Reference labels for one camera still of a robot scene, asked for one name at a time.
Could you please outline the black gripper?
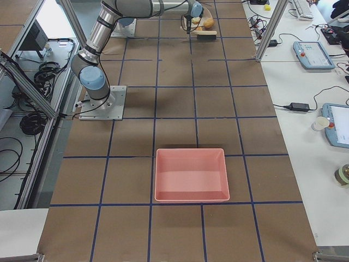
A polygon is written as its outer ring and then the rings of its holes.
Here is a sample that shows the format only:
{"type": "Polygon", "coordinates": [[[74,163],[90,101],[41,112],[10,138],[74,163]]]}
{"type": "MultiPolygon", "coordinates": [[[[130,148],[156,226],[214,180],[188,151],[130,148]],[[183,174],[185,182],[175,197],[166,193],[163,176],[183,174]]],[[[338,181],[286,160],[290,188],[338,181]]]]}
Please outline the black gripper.
{"type": "Polygon", "coordinates": [[[192,19],[193,17],[191,15],[185,15],[185,28],[186,29],[191,29],[191,24],[192,24],[192,19]]]}

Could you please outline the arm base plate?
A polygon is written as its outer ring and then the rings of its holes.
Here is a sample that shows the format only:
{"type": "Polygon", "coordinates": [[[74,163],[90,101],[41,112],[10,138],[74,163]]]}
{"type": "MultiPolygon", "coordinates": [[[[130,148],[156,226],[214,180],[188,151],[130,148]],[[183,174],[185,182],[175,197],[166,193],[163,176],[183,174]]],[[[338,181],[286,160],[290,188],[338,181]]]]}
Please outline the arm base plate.
{"type": "Polygon", "coordinates": [[[136,22],[136,19],[120,19],[111,34],[111,38],[134,38],[136,31],[136,22]]]}
{"type": "Polygon", "coordinates": [[[86,93],[79,119],[82,121],[121,121],[123,119],[124,104],[127,94],[126,86],[111,86],[110,96],[104,100],[93,100],[86,93]]]}

